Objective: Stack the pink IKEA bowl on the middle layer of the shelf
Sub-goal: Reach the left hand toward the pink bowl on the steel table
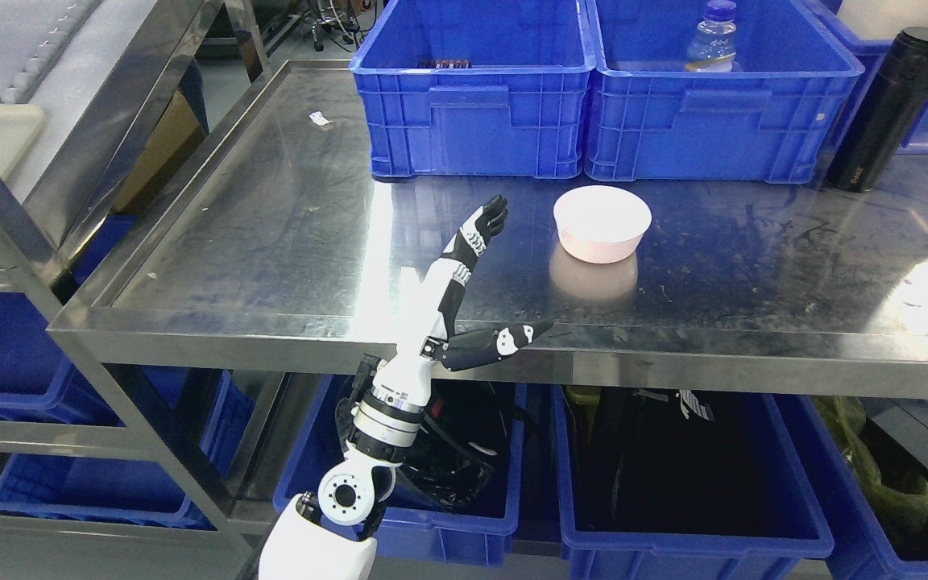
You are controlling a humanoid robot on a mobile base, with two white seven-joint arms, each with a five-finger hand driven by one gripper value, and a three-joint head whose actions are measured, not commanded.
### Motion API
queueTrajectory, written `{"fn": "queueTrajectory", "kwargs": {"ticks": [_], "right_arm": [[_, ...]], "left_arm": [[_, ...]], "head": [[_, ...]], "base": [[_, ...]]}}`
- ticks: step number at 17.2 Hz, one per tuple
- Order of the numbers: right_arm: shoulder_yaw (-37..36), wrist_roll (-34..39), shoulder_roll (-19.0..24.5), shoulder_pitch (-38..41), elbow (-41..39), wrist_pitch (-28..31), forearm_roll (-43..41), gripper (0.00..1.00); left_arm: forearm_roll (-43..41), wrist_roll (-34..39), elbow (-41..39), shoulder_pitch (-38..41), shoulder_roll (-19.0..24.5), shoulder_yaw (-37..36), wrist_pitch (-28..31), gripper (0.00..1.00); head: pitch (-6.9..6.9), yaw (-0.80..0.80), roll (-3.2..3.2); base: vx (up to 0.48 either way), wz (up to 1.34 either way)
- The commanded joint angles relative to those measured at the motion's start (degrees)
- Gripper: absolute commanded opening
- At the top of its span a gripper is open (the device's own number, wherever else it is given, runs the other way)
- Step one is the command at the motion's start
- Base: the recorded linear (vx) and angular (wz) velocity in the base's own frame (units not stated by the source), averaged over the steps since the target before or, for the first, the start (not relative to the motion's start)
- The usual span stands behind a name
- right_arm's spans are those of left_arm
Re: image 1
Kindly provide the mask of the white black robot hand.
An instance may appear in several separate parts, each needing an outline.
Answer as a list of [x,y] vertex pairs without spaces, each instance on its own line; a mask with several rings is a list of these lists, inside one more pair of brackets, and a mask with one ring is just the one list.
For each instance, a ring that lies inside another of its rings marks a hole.
[[431,264],[422,283],[425,315],[420,323],[423,339],[416,352],[449,371],[490,366],[515,356],[547,334],[552,320],[503,323],[460,333],[457,316],[480,258],[508,219],[508,199],[492,197],[480,205],[449,239]]

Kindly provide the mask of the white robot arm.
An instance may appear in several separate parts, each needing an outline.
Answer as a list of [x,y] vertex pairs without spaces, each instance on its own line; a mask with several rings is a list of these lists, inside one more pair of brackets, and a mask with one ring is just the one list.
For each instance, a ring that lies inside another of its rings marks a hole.
[[397,355],[376,368],[351,412],[342,462],[288,502],[262,547],[260,579],[367,579],[396,471],[431,396],[433,361]]

